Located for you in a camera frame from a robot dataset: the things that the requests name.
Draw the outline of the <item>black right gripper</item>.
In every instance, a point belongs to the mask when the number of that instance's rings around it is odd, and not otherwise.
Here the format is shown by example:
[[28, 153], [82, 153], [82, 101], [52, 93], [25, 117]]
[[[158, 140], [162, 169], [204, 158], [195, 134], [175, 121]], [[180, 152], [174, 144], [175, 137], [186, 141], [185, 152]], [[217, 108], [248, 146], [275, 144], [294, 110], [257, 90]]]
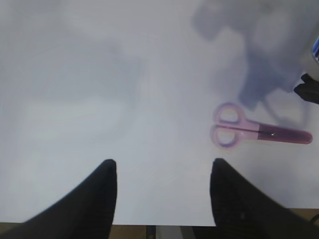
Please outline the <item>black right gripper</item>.
[[294, 88], [294, 92], [304, 101], [319, 104], [319, 82], [309, 74], [301, 76], [302, 84]]

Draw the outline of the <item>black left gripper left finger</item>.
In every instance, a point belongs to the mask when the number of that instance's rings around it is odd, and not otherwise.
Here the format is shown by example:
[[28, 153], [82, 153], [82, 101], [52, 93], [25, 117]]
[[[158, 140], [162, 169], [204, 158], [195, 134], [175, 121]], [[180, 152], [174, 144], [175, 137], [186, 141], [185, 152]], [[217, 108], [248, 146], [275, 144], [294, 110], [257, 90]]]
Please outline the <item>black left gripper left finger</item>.
[[1, 234], [2, 239], [107, 239], [117, 200], [117, 166], [103, 161], [54, 205]]

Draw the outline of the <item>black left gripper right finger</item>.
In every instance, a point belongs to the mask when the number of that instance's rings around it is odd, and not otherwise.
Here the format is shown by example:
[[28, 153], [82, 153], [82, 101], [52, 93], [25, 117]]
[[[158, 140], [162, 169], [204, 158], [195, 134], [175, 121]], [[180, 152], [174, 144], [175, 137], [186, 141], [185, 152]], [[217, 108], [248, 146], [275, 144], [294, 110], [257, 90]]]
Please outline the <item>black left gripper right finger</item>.
[[213, 218], [221, 239], [317, 239], [319, 228], [266, 196], [226, 160], [210, 175]]

